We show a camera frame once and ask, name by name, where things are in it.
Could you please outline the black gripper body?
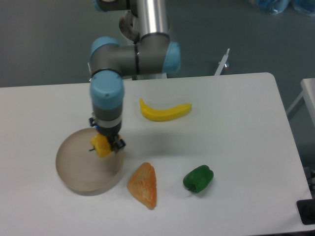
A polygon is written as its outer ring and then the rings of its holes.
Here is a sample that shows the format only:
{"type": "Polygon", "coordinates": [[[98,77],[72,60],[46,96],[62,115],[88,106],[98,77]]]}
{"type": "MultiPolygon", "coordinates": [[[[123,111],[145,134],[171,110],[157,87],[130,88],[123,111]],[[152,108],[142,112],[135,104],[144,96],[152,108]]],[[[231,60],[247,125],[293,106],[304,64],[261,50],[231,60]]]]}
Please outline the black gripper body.
{"type": "Polygon", "coordinates": [[[119,131],[121,129],[121,126],[122,126],[121,124],[118,124],[118,125],[110,127],[110,128],[105,128],[105,127],[102,127],[100,125],[97,125],[96,130],[101,135],[104,135],[107,138],[109,138],[110,140],[115,141],[119,136],[119,131]]]}

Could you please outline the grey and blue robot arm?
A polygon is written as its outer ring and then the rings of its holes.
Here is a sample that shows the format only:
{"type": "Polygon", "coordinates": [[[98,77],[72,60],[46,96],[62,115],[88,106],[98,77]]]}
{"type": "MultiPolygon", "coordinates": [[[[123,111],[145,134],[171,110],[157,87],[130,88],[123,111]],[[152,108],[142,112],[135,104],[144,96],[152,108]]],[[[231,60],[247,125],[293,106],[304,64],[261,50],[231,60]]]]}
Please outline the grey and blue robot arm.
{"type": "Polygon", "coordinates": [[[95,0],[104,12],[129,10],[139,20],[139,33],[133,45],[121,46],[115,38],[100,37],[92,43],[89,70],[90,96],[96,127],[118,152],[125,147],[119,137],[122,126],[124,76],[172,73],[181,65],[180,46],[170,41],[163,0],[95,0]]]}

